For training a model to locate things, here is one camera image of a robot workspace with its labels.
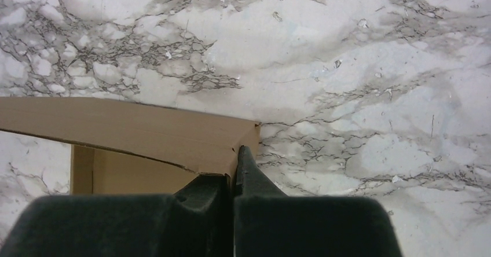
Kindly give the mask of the brown cardboard box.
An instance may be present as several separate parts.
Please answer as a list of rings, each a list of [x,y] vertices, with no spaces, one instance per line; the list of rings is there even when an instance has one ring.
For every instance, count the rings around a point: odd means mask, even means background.
[[[175,193],[199,175],[231,184],[258,122],[89,97],[3,97],[1,130],[72,146],[72,194]]]

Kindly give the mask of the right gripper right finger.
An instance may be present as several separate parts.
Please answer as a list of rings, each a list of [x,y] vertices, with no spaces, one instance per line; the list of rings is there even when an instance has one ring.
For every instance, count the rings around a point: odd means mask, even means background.
[[[401,256],[387,211],[367,197],[288,196],[238,154],[236,256]]]

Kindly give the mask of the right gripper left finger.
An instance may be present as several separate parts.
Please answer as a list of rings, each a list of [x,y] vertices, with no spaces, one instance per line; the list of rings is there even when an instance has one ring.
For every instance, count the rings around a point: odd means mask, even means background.
[[[224,177],[175,194],[45,196],[19,216],[2,256],[231,256]]]

